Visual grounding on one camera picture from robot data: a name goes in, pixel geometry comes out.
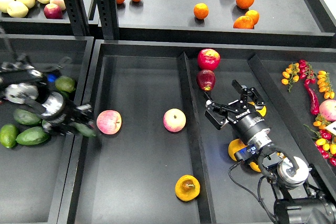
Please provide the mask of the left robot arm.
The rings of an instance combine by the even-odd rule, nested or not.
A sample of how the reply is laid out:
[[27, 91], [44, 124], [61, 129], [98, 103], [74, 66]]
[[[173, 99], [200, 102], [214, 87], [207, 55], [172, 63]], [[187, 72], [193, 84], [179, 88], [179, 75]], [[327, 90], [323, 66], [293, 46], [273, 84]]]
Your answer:
[[1, 63], [1, 98], [25, 106], [41, 120], [45, 133], [94, 137], [91, 104], [75, 105], [67, 96], [75, 91], [76, 82], [67, 84], [67, 77], [60, 73], [72, 59], [64, 57], [56, 65], [37, 69], [26, 54], [19, 55], [13, 49], [5, 30], [1, 30], [1, 35], [14, 59]]

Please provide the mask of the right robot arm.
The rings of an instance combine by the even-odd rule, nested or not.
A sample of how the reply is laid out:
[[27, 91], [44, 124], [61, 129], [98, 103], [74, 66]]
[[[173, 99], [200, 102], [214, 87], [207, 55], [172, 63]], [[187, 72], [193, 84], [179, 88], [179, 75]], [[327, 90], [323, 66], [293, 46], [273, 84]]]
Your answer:
[[260, 114], [265, 103], [258, 91], [236, 80], [232, 86], [240, 98], [229, 104], [217, 103], [209, 92], [204, 93], [205, 116], [218, 130], [229, 124], [240, 141], [238, 150], [233, 152], [236, 163], [229, 171], [241, 164], [256, 163], [262, 174], [257, 187], [261, 187], [264, 179], [271, 185], [274, 211], [267, 209], [260, 193], [252, 196], [272, 223], [335, 223], [335, 203], [308, 181], [313, 167], [269, 138], [270, 127]]

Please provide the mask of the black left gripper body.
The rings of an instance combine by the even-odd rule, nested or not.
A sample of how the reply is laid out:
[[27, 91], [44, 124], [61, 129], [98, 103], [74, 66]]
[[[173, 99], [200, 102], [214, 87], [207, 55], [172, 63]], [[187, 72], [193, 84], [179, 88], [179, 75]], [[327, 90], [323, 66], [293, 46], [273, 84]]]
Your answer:
[[44, 113], [40, 115], [44, 121], [43, 126], [59, 127], [63, 130], [75, 129], [73, 122], [76, 106], [67, 97], [53, 91], [42, 106], [45, 108]]

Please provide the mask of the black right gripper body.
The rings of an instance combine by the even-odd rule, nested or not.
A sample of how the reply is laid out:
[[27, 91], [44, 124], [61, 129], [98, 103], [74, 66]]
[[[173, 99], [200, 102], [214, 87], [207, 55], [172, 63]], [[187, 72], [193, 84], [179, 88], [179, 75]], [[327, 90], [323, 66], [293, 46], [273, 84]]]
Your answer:
[[227, 120], [232, 127], [234, 136], [238, 137], [245, 145], [252, 145], [259, 138], [257, 134], [267, 136], [270, 127], [264, 117], [256, 110], [247, 109], [244, 112], [235, 114], [228, 112]]

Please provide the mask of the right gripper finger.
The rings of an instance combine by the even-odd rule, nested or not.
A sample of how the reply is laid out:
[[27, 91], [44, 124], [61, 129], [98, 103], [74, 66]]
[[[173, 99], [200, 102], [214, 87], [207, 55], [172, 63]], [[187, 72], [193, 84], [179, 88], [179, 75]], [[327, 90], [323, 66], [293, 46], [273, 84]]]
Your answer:
[[207, 91], [204, 92], [204, 97], [206, 98], [205, 116], [217, 130], [221, 130], [227, 124], [232, 124], [232, 120], [228, 119], [229, 112], [233, 111], [231, 105], [216, 103], [212, 99], [211, 93]]
[[239, 103], [242, 109], [247, 109], [247, 104], [249, 104], [248, 102], [254, 102], [255, 109], [261, 109], [263, 106], [265, 106], [265, 102], [256, 88], [242, 86], [238, 83], [237, 80], [232, 81], [232, 86], [240, 94]]

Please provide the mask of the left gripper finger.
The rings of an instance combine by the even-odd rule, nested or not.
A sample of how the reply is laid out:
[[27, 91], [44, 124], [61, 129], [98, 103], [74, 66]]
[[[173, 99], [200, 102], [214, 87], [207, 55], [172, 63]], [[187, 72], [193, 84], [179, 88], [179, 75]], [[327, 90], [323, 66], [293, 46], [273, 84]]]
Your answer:
[[70, 129], [70, 130], [63, 130], [59, 127], [47, 127], [43, 126], [44, 132], [46, 132], [49, 135], [56, 136], [56, 135], [70, 135], [70, 134], [77, 134], [77, 131], [75, 129]]
[[88, 127], [94, 127], [93, 110], [91, 104], [84, 104], [75, 107], [75, 122]]

